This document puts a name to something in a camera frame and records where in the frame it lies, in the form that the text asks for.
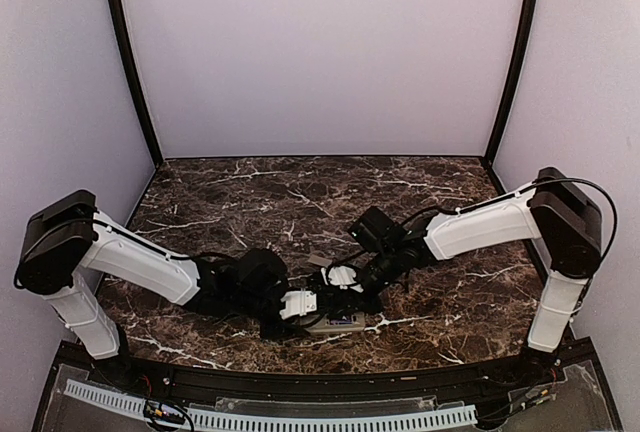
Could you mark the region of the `grey remote control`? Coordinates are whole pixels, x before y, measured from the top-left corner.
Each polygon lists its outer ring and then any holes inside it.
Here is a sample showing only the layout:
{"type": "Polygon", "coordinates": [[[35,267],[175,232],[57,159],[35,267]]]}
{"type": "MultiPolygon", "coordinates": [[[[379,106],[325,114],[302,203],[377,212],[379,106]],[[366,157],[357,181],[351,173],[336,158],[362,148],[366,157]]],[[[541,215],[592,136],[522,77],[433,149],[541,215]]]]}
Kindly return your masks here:
{"type": "Polygon", "coordinates": [[[322,318],[312,316],[302,323],[302,326],[312,335],[332,335],[361,332],[366,326],[366,321],[365,315],[358,312],[334,319],[330,319],[327,316],[322,318]]]}

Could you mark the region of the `grey battery cover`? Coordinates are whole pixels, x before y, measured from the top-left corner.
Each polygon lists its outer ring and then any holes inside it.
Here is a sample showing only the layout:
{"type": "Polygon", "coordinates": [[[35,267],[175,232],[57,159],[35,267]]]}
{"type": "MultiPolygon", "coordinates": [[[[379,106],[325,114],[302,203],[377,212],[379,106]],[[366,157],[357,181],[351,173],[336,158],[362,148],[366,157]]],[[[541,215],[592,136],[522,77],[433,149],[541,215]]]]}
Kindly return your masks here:
{"type": "Polygon", "coordinates": [[[331,265],[332,261],[327,258],[320,257],[318,255],[312,254],[308,258],[308,262],[314,266],[320,268],[327,268],[331,265]]]}

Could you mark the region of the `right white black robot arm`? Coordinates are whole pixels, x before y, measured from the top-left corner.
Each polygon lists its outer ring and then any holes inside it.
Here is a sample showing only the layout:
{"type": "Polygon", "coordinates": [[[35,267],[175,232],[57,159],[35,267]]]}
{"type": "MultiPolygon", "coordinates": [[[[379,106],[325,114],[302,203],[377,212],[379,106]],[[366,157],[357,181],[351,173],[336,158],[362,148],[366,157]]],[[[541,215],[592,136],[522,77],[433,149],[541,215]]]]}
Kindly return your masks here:
{"type": "Polygon", "coordinates": [[[371,207],[348,232],[372,259],[360,269],[335,262],[321,274],[327,285],[373,301],[414,269],[503,243],[542,241],[549,271],[529,328],[528,349],[510,365],[511,378],[530,386],[547,372],[546,353],[558,348],[612,247],[602,240],[600,208],[582,190],[593,185],[546,167],[535,180],[499,197],[454,210],[429,207],[402,223],[371,207]]]}

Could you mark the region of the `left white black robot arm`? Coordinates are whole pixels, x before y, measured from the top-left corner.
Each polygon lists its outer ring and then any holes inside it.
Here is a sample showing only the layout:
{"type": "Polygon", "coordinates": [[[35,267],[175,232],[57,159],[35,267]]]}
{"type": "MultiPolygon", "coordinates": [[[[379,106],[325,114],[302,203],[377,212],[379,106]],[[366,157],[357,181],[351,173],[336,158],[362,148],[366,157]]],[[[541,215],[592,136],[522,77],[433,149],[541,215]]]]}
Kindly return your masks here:
{"type": "Polygon", "coordinates": [[[315,293],[293,290],[273,251],[251,249],[238,259],[217,252],[180,255],[113,221],[96,197],[78,190],[28,221],[14,285],[44,298],[120,388],[141,379],[124,333],[98,304],[80,274],[91,269],[149,290],[189,312],[244,316],[267,338],[295,332],[317,310],[315,293]]]}

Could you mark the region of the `black front rail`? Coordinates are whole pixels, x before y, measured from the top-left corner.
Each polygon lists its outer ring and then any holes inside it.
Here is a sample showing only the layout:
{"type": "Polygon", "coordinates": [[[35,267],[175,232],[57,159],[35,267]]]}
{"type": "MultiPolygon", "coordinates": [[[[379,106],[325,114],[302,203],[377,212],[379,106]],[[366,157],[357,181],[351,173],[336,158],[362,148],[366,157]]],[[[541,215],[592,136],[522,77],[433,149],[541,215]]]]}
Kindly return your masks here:
{"type": "Polygon", "coordinates": [[[439,402],[504,402],[508,393],[552,380],[567,362],[525,349],[520,354],[467,365],[365,374],[270,374],[171,365],[146,359],[97,362],[84,351],[79,361],[92,377],[126,390],[150,391],[153,398],[213,404],[222,398],[274,401],[347,402],[435,397],[439,402]]]}

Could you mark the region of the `right black frame post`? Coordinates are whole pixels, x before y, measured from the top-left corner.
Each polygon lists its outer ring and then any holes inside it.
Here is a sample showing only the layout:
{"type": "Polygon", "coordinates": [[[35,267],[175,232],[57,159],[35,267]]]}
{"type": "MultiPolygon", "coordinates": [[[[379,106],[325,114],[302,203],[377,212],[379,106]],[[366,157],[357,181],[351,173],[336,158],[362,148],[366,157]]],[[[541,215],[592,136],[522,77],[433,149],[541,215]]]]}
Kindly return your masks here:
{"type": "Polygon", "coordinates": [[[507,123],[512,110],[517,87],[519,84],[529,37],[534,20],[537,0],[522,0],[519,19],[514,38],[513,49],[509,61],[504,87],[491,129],[489,140],[483,155],[483,161],[487,169],[491,169],[497,158],[507,123]]]}

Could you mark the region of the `black frame post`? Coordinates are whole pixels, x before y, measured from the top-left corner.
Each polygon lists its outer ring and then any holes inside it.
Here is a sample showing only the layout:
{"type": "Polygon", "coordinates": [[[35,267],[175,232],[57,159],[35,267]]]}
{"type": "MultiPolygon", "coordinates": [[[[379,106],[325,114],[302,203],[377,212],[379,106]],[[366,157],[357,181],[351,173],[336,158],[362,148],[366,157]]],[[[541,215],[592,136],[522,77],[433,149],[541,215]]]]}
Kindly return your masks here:
{"type": "Polygon", "coordinates": [[[487,169],[491,169],[497,158],[507,123],[512,110],[517,87],[519,84],[529,37],[534,20],[537,0],[522,0],[519,19],[514,38],[513,49],[509,61],[504,87],[491,129],[489,140],[483,155],[483,161],[487,169]]]}
{"type": "Polygon", "coordinates": [[[136,59],[127,27],[123,0],[107,0],[121,64],[125,74],[129,94],[134,106],[138,124],[155,168],[164,162],[159,140],[152,124],[136,59]]]}

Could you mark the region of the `left black frame post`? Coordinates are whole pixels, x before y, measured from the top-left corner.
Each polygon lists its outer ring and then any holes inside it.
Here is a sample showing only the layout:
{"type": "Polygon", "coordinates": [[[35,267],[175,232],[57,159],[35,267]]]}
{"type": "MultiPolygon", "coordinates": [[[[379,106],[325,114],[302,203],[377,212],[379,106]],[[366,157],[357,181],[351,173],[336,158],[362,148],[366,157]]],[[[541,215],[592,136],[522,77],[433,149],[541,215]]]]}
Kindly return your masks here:
{"type": "Polygon", "coordinates": [[[129,94],[134,106],[138,124],[155,168],[164,162],[159,140],[152,124],[136,59],[127,27],[123,0],[107,0],[121,64],[125,74],[129,94]]]}

